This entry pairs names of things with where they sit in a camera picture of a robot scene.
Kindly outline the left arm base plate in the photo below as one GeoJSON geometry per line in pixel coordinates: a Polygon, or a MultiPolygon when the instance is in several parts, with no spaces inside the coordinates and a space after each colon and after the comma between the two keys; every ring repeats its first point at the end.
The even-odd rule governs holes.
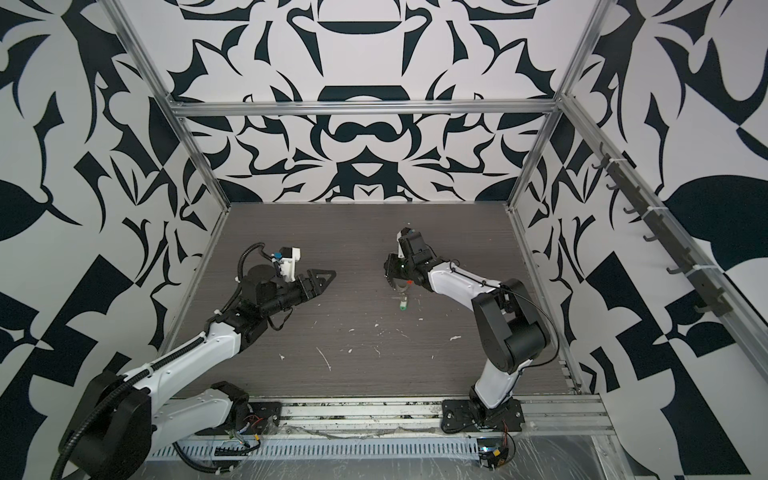
{"type": "Polygon", "coordinates": [[[235,404],[224,422],[215,427],[215,434],[238,431],[241,435],[266,434],[280,426],[283,404],[277,401],[258,401],[235,404]]]}

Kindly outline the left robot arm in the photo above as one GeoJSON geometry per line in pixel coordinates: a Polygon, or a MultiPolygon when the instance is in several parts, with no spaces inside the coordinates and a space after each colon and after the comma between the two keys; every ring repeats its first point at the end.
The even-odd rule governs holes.
{"type": "Polygon", "coordinates": [[[201,430],[242,420],[248,395],[223,382],[198,396],[168,401],[214,366],[249,348],[271,325],[320,296],[333,270],[310,269],[287,281],[266,264],[239,272],[225,308],[191,340],[124,374],[103,372],[86,387],[58,446],[51,476],[73,464],[92,479],[128,479],[153,452],[201,430]]]}

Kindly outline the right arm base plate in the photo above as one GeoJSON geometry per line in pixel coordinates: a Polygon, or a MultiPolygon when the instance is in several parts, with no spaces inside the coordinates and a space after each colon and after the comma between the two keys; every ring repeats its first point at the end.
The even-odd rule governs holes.
{"type": "Polygon", "coordinates": [[[508,399],[488,409],[479,400],[443,400],[440,429],[446,434],[494,431],[521,432],[525,417],[521,403],[508,399]]]}

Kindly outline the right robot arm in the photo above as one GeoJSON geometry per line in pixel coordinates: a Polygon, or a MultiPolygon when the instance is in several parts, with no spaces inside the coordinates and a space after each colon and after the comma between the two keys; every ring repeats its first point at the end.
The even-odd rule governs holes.
{"type": "Polygon", "coordinates": [[[539,357],[552,344],[554,327],[531,299],[522,282],[491,280],[443,258],[422,234],[404,228],[397,234],[397,251],[384,263],[385,278],[397,290],[417,285],[445,296],[473,313],[486,363],[470,390],[480,414],[490,414],[513,398],[522,375],[548,364],[539,357]]]}

